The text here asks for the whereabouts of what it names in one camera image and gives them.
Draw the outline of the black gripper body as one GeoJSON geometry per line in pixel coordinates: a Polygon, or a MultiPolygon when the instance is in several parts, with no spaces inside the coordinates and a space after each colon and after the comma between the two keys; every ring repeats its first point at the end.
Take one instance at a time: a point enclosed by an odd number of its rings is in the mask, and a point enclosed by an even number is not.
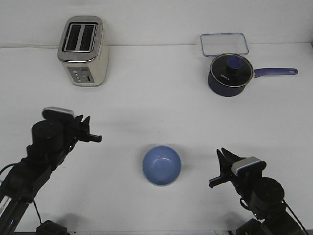
{"type": "Polygon", "coordinates": [[[74,127],[74,120],[72,120],[71,122],[69,122],[69,124],[66,125],[66,128],[65,128],[65,146],[74,147],[78,141],[83,141],[83,142],[91,141],[91,142],[99,143],[102,141],[102,136],[94,135],[91,133],[89,135],[82,135],[80,133],[80,128],[74,127]]]}
{"type": "Polygon", "coordinates": [[[235,176],[232,173],[220,174],[220,176],[210,179],[209,187],[213,188],[226,182],[231,182],[239,195],[244,195],[246,193],[244,177],[235,176]]]}

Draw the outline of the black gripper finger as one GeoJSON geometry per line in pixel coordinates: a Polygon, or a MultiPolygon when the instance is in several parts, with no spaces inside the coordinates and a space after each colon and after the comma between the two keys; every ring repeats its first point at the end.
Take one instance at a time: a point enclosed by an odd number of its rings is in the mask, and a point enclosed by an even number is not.
{"type": "Polygon", "coordinates": [[[220,151],[219,149],[217,149],[217,156],[218,156],[218,161],[219,161],[219,166],[220,166],[220,177],[222,177],[227,172],[227,160],[225,159],[222,151],[220,151]]]}
{"type": "Polygon", "coordinates": [[[84,121],[83,121],[84,115],[76,116],[74,119],[74,127],[83,127],[84,121]]]}
{"type": "Polygon", "coordinates": [[[90,116],[87,116],[83,121],[80,122],[79,128],[80,128],[80,133],[82,135],[89,135],[90,134],[90,116]]]}
{"type": "Polygon", "coordinates": [[[233,174],[238,174],[238,167],[233,166],[234,163],[239,162],[243,160],[242,157],[239,157],[232,152],[228,151],[225,148],[221,148],[222,151],[222,166],[221,166],[221,172],[222,174],[230,174],[231,172],[233,174]]]}

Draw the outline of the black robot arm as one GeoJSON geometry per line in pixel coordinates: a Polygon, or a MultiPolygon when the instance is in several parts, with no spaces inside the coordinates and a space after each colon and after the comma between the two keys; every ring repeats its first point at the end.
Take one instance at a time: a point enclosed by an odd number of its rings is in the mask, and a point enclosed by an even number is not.
{"type": "Polygon", "coordinates": [[[31,128],[32,144],[27,156],[15,163],[0,185],[0,201],[6,203],[0,214],[0,233],[11,235],[29,204],[52,172],[64,161],[78,141],[100,142],[90,133],[90,117],[46,118],[31,128]]]}
{"type": "Polygon", "coordinates": [[[252,212],[253,219],[231,235],[306,235],[298,217],[284,200],[281,184],[264,177],[267,163],[256,157],[239,157],[225,148],[217,150],[220,166],[218,177],[209,180],[209,187],[231,182],[240,195],[241,206],[252,212]]]}

